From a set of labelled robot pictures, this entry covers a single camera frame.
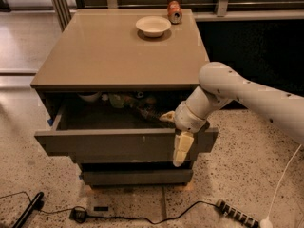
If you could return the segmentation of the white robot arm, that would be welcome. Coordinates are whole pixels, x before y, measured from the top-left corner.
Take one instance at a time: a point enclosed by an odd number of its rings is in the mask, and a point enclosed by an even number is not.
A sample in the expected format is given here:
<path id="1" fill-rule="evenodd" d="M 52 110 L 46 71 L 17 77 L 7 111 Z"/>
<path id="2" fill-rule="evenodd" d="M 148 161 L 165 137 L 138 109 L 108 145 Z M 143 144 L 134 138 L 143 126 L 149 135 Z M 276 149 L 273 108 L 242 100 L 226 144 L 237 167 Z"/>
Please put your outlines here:
<path id="1" fill-rule="evenodd" d="M 251 82 L 229 66 L 212 62 L 199 71 L 199 85 L 174 111 L 160 116 L 179 132 L 174 140 L 173 164 L 181 166 L 193 144 L 194 134 L 207 117 L 237 101 L 274 124 L 296 142 L 304 144 L 304 98 Z"/>

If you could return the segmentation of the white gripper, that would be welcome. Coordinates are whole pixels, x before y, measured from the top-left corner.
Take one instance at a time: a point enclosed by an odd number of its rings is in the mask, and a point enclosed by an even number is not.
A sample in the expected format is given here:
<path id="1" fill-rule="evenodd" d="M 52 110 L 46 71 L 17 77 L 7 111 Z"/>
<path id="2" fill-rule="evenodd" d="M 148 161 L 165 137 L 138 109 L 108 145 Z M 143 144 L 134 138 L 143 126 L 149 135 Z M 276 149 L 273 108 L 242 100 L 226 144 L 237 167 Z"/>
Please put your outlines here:
<path id="1" fill-rule="evenodd" d="M 176 167 L 184 163 L 194 141 L 192 133 L 199 132 L 205 126 L 209 110 L 210 106 L 203 102 L 182 101 L 175 112 L 169 111 L 160 115 L 160 121 L 175 122 L 176 128 L 182 131 L 174 140 L 173 164 Z"/>

